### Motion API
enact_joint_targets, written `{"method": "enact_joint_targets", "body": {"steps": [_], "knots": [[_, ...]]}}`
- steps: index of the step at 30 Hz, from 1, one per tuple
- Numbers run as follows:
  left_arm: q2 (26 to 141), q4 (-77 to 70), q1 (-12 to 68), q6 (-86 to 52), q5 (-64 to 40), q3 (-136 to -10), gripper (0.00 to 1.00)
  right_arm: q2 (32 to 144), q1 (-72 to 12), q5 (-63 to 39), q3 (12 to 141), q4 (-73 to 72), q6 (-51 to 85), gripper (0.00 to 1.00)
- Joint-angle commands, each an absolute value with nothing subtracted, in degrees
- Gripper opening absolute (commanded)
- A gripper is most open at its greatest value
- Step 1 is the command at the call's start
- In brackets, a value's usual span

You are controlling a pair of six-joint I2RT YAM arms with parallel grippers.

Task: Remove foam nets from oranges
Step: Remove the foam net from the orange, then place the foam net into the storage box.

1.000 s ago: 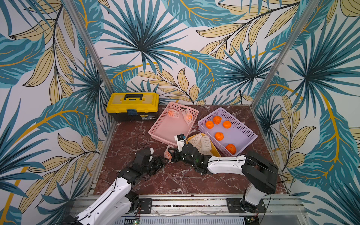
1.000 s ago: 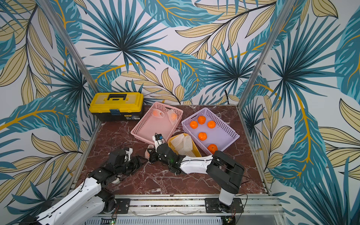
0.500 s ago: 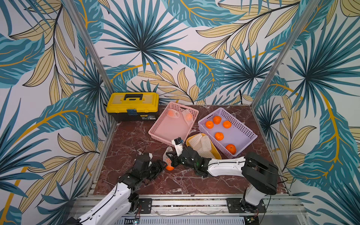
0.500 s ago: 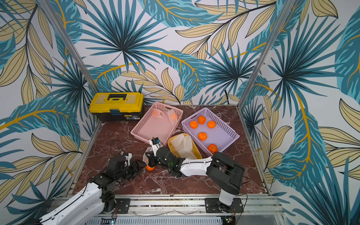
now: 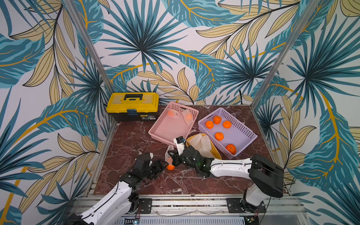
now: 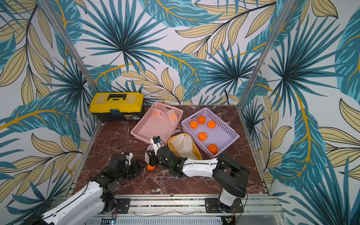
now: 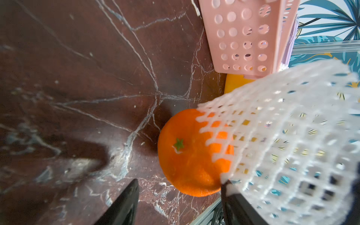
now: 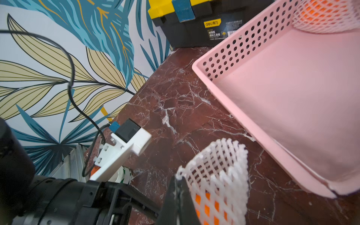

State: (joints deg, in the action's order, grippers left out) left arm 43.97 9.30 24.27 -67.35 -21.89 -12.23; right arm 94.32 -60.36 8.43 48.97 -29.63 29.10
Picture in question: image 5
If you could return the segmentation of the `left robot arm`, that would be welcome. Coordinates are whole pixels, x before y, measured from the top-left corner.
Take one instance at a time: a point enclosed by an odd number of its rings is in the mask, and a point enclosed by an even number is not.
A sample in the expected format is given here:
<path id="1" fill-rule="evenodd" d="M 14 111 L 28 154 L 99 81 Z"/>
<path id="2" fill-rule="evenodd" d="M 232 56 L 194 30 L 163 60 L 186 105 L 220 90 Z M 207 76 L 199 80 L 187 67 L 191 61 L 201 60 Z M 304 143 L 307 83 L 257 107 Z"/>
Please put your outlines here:
<path id="1" fill-rule="evenodd" d="M 120 176 L 108 194 L 81 215 L 71 214 L 64 224 L 109 225 L 129 211 L 136 211 L 139 205 L 136 189 L 143 181 L 157 178 L 167 166 L 164 160 L 153 160 L 152 153 L 138 156 L 132 168 Z"/>

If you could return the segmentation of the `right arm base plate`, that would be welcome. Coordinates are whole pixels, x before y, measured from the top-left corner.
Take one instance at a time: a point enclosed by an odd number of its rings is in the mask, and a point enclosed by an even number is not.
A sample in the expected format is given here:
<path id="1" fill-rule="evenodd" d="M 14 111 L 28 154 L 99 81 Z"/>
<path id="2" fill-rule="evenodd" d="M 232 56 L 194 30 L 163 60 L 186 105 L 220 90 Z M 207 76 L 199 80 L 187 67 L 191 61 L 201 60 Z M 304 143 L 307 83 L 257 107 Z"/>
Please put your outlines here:
<path id="1" fill-rule="evenodd" d="M 266 207 L 264 202 L 259 206 L 253 206 L 242 198 L 227 198 L 226 205 L 229 213 L 265 213 Z"/>

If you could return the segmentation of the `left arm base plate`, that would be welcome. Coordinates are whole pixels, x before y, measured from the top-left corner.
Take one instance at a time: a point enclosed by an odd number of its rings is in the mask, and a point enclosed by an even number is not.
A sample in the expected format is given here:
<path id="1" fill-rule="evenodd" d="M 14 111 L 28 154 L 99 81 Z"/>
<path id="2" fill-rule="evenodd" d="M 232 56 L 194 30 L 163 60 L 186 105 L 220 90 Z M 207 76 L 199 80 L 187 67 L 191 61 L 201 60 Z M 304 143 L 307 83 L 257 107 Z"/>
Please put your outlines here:
<path id="1" fill-rule="evenodd" d="M 152 199 L 151 198 L 140 198 L 131 202 L 129 214 L 151 214 L 152 211 Z"/>

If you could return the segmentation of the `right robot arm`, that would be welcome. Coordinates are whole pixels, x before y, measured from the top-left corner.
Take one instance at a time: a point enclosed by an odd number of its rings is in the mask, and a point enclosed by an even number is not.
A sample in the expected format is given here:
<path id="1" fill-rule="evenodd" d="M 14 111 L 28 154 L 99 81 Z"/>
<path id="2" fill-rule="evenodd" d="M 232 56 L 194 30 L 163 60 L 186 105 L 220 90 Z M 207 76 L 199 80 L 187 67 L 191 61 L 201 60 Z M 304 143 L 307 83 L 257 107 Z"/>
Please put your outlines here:
<path id="1" fill-rule="evenodd" d="M 178 149 L 169 147 L 165 153 L 166 162 L 174 167 L 181 164 L 192 168 L 203 178 L 240 177 L 251 180 L 237 203 L 232 207 L 241 212 L 266 212 L 263 201 L 266 198 L 284 196 L 284 169 L 261 155 L 241 160 L 220 160 L 204 157 L 193 146 L 178 145 Z"/>

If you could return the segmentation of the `white foam net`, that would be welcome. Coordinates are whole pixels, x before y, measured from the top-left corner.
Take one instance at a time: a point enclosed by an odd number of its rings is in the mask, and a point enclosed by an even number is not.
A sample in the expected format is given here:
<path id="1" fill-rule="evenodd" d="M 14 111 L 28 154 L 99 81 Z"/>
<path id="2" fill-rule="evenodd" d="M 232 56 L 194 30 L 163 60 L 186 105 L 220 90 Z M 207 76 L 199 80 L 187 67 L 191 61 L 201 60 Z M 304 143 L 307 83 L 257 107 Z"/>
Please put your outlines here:
<path id="1" fill-rule="evenodd" d="M 165 152 L 165 161 L 168 163 L 168 165 L 172 165 L 173 159 L 172 157 L 169 155 L 169 151 L 174 150 L 173 145 L 169 145 L 166 152 Z"/>
<path id="2" fill-rule="evenodd" d="M 199 142 L 196 145 L 196 150 L 198 150 L 203 157 L 214 158 L 214 155 L 211 153 L 211 144 L 212 143 L 208 136 L 200 135 Z"/>
<path id="3" fill-rule="evenodd" d="M 192 145 L 192 146 L 196 146 L 198 144 L 201 144 L 201 139 L 202 139 L 203 135 L 201 133 L 194 135 L 192 137 L 190 137 L 187 142 Z"/>

